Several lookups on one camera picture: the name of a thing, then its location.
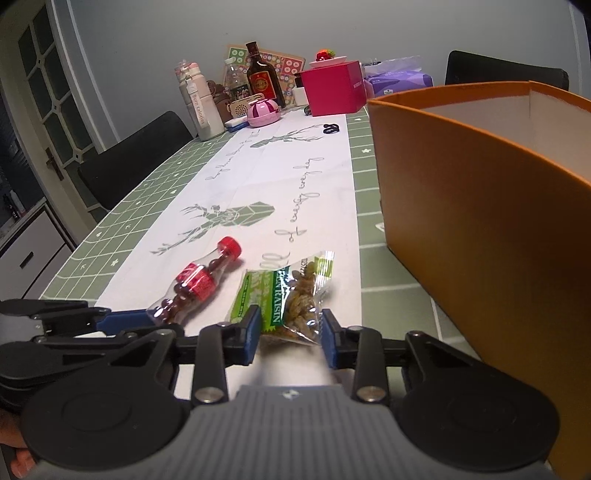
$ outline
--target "pink round container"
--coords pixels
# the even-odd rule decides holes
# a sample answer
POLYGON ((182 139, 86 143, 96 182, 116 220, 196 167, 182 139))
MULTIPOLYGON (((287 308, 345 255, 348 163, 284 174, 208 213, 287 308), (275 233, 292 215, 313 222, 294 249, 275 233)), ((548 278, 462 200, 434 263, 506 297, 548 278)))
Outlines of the pink round container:
POLYGON ((274 100, 257 100, 248 104, 246 119, 251 127, 264 127, 281 118, 281 110, 274 100))

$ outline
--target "purple tissue package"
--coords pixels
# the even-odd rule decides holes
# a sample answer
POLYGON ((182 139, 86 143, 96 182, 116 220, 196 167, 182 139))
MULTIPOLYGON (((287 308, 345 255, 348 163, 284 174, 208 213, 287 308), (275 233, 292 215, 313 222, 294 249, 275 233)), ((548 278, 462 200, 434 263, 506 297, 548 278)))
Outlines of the purple tissue package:
POLYGON ((366 65, 365 77, 371 83, 376 97, 433 86, 433 79, 422 72, 419 56, 366 65))
POLYGON ((374 77, 369 77, 368 80, 374 87, 376 97, 433 86, 433 79, 426 73, 408 70, 380 73, 374 77))

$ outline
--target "human hand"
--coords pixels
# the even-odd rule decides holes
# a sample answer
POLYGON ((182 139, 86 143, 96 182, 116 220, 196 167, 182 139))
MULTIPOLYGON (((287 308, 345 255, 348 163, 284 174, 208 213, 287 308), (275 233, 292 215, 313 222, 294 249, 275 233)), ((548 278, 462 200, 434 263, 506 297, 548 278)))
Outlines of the human hand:
POLYGON ((17 448, 15 459, 10 462, 12 474, 17 478, 25 475, 35 466, 35 460, 22 438, 18 417, 0 408, 0 443, 17 448))
POLYGON ((35 460, 33 460, 31 452, 26 448, 19 448, 16 457, 10 462, 12 474, 17 478, 25 478, 34 466, 35 460))

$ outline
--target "drawer handle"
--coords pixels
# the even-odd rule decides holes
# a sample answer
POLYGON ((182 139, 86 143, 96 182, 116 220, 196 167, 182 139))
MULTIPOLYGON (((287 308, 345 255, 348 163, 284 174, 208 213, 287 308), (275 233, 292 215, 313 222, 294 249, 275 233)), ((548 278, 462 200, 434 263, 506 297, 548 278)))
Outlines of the drawer handle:
POLYGON ((27 257, 25 258, 25 260, 23 260, 23 261, 21 262, 21 265, 20 265, 20 267, 21 267, 21 268, 25 268, 25 267, 27 266, 27 264, 28 264, 28 263, 31 261, 31 259, 32 259, 32 258, 33 258, 33 252, 31 252, 31 253, 29 253, 29 254, 27 255, 27 257))

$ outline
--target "green raisin package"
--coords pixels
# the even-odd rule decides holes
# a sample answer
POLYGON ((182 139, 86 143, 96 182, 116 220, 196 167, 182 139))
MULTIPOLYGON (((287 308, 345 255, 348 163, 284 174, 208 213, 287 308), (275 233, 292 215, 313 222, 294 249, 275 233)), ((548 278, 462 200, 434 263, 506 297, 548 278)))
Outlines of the green raisin package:
POLYGON ((322 297, 335 253, 319 252, 279 270, 246 270, 229 321, 240 322, 250 305, 261 307, 262 333, 302 343, 317 343, 322 297))

